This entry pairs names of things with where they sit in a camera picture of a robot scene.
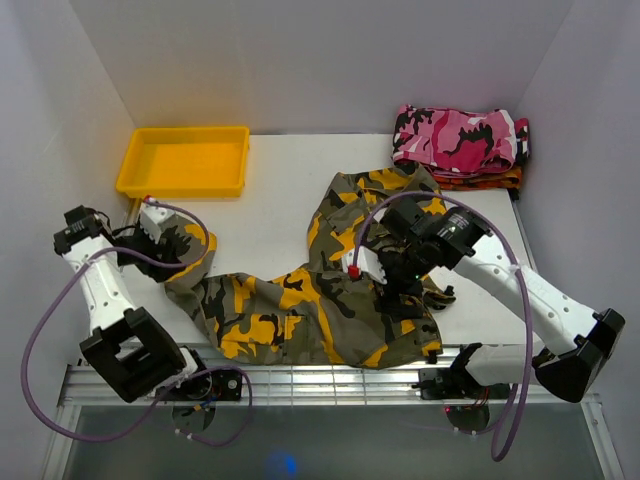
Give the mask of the yellow green camouflage trousers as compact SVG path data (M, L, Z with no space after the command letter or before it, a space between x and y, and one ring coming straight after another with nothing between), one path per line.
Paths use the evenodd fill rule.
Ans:
M205 263L165 282L168 298L225 358L254 365L348 365L385 369L442 350L433 312L452 304L452 287L423 278L424 316L393 323L382 312L380 285L368 275L352 280L341 257L366 247L400 250L388 230L370 219L390 196L434 192L438 184L418 163L357 174L329 184L307 231L308 259L271 280L246 273L211 275Z

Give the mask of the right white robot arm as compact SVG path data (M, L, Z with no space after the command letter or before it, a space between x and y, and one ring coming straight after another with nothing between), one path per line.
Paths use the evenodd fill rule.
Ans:
M441 216L424 212L420 192L397 194L375 212L399 241L380 264L386 284L408 286L446 268L479 286L525 325L522 345L463 347L442 377L464 397L485 387L534 381L555 397L580 402L609 361L625 326L612 308L596 311L521 264L506 237L481 213L456 203Z

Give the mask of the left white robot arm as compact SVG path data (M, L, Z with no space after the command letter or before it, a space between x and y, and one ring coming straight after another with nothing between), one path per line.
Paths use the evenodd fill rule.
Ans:
M179 346L135 305L121 269L133 265L158 283L178 279L214 252L214 235L186 210L152 198L129 228L112 229L106 216L83 205L64 218L54 251L77 272L88 307L89 336L80 344L85 360L128 403L171 389L194 400L205 397L210 372L194 350Z

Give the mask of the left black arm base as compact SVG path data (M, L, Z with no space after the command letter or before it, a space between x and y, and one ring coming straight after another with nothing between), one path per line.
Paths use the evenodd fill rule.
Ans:
M155 396L166 401L237 401L242 395L242 375L231 368L206 373L174 386L156 389Z

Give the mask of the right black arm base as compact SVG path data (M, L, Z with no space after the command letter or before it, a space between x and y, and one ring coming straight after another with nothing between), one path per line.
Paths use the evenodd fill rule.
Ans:
M502 400L511 387L499 383L480 385L470 375L451 368L425 368L418 371L418 381L411 386L423 400Z

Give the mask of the orange camouflage folded trousers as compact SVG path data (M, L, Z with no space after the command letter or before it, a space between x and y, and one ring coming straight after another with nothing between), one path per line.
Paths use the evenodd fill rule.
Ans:
M442 190L448 191L481 191L491 189L503 189L509 194L512 201L520 199L523 168L514 166L502 173L485 173L474 176L454 176L452 172L440 172L434 168L429 171Z

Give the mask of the pink camouflage folded trousers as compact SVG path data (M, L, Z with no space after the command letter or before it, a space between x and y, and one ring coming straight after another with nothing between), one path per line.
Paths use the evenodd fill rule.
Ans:
M502 174L530 156L529 123L508 111L402 106L396 117L391 159L418 162L447 177Z

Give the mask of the yellow plastic tray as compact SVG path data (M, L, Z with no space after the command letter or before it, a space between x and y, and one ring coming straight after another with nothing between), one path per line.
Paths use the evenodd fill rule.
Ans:
M131 199L237 198L245 185L249 139L246 126L139 128L116 191Z

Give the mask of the aluminium rail frame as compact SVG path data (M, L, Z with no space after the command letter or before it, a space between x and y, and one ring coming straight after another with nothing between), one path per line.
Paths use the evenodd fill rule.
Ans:
M469 400L453 397L422 397L422 387L413 388L423 380L440 377L445 367L453 361L457 348L445 348L436 364L414 362L387 370L355 369L346 366L239 366L250 377L252 385L252 410L257 407L373 407L373 406L417 406L436 407L455 405ZM153 396L142 397L134 403L125 403L117 397L98 374L79 360L78 366L67 368L54 423L64 429L75 429L82 407L120 406L144 407L153 401ZM534 404L552 407L580 405L586 422L589 442L593 446L598 464L605 479L625 479L615 452L613 441L603 413L601 396L588 390L578 404L565 402L540 385L532 384L528 389L527 406ZM52 467L53 460L46 460L45 477L51 470L51 478L62 478L69 457L71 440L53 440L50 450L62 455L60 466Z

